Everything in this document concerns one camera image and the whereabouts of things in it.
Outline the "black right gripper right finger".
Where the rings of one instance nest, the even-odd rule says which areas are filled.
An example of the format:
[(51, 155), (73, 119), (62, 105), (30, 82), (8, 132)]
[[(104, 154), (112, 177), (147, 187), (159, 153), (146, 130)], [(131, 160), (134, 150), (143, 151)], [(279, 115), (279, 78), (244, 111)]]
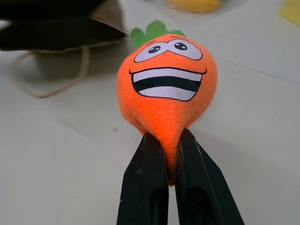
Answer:
[(178, 145), (176, 201), (180, 225), (245, 225), (218, 165), (184, 129)]

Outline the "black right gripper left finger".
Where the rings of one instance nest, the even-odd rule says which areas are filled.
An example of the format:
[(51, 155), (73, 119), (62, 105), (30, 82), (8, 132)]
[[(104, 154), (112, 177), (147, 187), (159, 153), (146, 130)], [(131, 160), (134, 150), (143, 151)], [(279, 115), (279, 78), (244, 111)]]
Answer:
[(145, 133), (124, 172), (116, 225), (167, 225), (168, 203), (164, 150)]

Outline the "orange carrot plush toy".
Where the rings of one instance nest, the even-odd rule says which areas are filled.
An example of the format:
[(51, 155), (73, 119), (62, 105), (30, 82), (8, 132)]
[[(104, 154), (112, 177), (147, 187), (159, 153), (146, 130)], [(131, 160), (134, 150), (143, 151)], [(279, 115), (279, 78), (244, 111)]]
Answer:
[(134, 28), (130, 40), (135, 51), (117, 73), (120, 110), (141, 133), (159, 140), (169, 185), (173, 186), (180, 136), (211, 104), (217, 88), (217, 64), (207, 48), (180, 30), (168, 30), (159, 20), (146, 30)]

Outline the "brown paper bag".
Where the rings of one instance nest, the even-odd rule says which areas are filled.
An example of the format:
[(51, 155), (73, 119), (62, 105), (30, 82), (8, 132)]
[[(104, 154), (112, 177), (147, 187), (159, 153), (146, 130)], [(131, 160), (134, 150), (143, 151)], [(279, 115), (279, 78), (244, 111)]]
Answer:
[(24, 51), (12, 65), (20, 89), (29, 90), (18, 75), (21, 61), (33, 53), (81, 50), (77, 77), (62, 87), (67, 90), (88, 73), (90, 48), (109, 45), (126, 37), (119, 0), (0, 0), (0, 51)]

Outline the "yellow plush toy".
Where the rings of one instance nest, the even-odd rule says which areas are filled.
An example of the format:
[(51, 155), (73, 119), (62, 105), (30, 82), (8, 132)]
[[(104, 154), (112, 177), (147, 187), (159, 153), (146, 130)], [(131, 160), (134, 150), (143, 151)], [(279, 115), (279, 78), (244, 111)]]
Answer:
[(211, 13), (224, 5), (222, 0), (165, 0), (176, 10), (189, 13)]

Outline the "yellow paper sheet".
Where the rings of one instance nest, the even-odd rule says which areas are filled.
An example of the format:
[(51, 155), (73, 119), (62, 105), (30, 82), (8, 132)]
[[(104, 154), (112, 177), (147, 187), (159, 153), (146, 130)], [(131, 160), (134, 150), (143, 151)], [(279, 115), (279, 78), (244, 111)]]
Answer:
[(285, 19), (300, 24), (300, 0), (284, 0), (279, 13)]

